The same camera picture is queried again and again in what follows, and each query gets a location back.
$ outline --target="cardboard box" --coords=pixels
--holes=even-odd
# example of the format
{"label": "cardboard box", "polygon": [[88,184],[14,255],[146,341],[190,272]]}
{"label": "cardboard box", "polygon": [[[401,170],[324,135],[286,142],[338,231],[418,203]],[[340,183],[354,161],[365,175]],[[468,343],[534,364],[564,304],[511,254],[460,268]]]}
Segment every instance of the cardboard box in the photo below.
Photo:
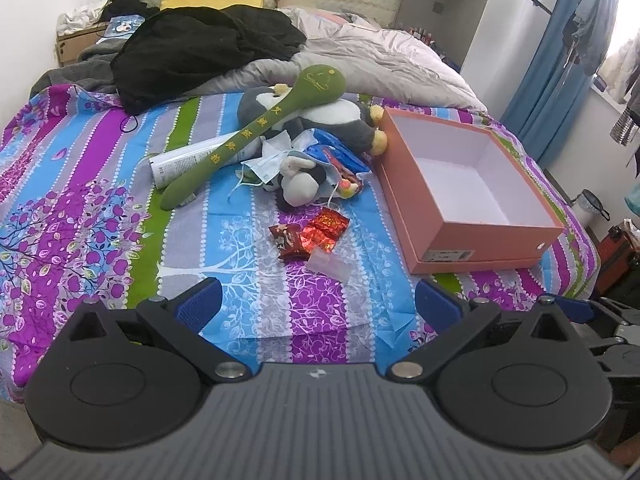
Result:
{"label": "cardboard box", "polygon": [[563,225],[491,131],[386,108],[376,163],[409,272],[531,267]]}
{"label": "cardboard box", "polygon": [[75,63],[78,55],[88,46],[96,44],[106,29],[106,23],[99,23],[66,36],[58,36],[56,55],[60,66]]}

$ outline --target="metal screw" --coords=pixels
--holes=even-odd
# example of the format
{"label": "metal screw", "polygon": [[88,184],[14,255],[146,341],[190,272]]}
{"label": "metal screw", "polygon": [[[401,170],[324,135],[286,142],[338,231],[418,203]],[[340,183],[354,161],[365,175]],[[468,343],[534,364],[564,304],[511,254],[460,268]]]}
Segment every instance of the metal screw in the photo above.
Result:
{"label": "metal screw", "polygon": [[225,361],[216,366],[216,374],[223,379],[237,379],[246,373],[246,368],[242,363],[235,361]]}
{"label": "metal screw", "polygon": [[415,379],[422,375],[424,370],[418,363],[401,361],[391,367],[391,373],[401,379]]}

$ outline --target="white comforter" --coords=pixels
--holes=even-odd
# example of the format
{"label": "white comforter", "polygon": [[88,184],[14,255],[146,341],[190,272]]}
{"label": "white comforter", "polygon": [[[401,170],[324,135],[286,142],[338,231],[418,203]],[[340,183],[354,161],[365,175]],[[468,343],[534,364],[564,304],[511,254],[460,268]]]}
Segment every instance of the white comforter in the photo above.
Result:
{"label": "white comforter", "polygon": [[290,61],[254,61],[204,83],[187,95],[233,92],[276,83],[291,85],[303,68],[328,64],[344,74],[347,92],[418,106],[486,111],[462,76],[407,32],[340,25],[300,7],[281,10],[307,37],[298,54]]}

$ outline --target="red candy wrapper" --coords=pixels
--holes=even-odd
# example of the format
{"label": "red candy wrapper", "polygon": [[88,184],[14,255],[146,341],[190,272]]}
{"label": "red candy wrapper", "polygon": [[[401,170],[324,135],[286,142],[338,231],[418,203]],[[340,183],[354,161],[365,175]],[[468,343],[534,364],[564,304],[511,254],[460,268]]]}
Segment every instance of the red candy wrapper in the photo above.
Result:
{"label": "red candy wrapper", "polygon": [[297,224],[278,224],[269,227],[280,251],[279,258],[284,261],[300,259],[308,260],[309,252],[305,250],[300,239],[300,226]]}
{"label": "red candy wrapper", "polygon": [[337,211],[323,207],[318,216],[312,218],[300,233],[305,251],[311,254],[314,247],[330,253],[342,233],[347,230],[349,219]]}

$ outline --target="window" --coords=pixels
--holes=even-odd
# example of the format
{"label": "window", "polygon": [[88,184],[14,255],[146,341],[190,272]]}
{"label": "window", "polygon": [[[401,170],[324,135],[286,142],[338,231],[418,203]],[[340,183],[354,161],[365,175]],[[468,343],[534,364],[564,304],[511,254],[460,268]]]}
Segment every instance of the window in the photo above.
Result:
{"label": "window", "polygon": [[628,40],[635,38],[640,29],[640,0],[619,0],[616,25],[613,28],[607,57],[615,54]]}

